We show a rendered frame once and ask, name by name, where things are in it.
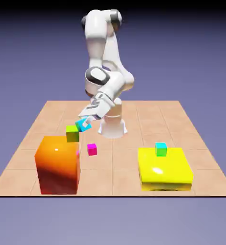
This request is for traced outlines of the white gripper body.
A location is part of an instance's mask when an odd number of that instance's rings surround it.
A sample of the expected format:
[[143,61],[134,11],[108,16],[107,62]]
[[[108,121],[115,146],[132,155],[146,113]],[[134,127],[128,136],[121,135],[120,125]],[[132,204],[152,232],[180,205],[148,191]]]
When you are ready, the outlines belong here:
[[99,99],[94,100],[92,103],[87,105],[78,115],[79,118],[85,118],[88,116],[92,116],[95,119],[103,118],[112,107],[114,107],[114,103],[112,101]]

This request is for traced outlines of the small cyan cube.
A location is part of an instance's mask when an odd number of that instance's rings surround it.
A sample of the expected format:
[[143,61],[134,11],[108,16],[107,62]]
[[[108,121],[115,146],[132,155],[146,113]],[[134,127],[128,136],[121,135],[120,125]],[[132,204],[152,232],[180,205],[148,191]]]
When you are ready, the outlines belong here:
[[86,121],[86,118],[82,118],[75,122],[75,125],[79,132],[84,132],[91,128],[91,124],[87,124],[87,126],[84,126],[85,121]]

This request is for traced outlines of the small olive green cube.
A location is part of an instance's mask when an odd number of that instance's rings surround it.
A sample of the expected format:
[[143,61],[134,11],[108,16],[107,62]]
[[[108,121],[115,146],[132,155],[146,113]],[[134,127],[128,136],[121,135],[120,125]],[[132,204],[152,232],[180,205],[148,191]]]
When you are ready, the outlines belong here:
[[66,126],[67,142],[79,142],[79,130],[76,125]]

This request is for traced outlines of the small magenta cube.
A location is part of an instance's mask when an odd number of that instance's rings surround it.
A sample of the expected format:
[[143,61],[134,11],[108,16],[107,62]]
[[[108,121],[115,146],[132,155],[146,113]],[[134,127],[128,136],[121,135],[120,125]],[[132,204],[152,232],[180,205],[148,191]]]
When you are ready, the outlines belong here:
[[97,145],[95,143],[87,144],[87,152],[89,156],[97,155]]

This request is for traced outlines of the large orange box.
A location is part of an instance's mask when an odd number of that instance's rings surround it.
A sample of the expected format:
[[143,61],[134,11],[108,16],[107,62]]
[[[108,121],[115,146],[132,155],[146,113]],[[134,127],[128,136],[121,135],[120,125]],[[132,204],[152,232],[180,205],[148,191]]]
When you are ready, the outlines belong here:
[[44,136],[35,154],[43,195],[75,195],[80,179],[79,142],[64,135]]

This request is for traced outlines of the large yellow box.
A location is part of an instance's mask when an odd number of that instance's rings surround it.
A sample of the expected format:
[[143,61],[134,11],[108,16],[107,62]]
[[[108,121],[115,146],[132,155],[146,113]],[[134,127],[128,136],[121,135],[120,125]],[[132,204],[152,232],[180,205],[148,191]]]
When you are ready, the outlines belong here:
[[181,148],[168,148],[166,156],[157,156],[154,148],[138,149],[142,191],[189,191],[194,175]]

